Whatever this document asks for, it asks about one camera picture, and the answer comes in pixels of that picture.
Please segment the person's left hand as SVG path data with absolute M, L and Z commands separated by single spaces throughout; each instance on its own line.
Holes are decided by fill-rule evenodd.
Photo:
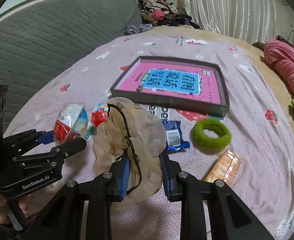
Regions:
M 6 203 L 7 203 L 7 200 L 5 199 L 5 197 L 0 195 L 0 224 L 9 224 L 10 223 L 10 219 L 8 218 L 8 216 L 5 212 Z M 28 196 L 22 197 L 18 201 L 18 205 L 25 216 L 27 215 L 28 203 L 29 203 Z

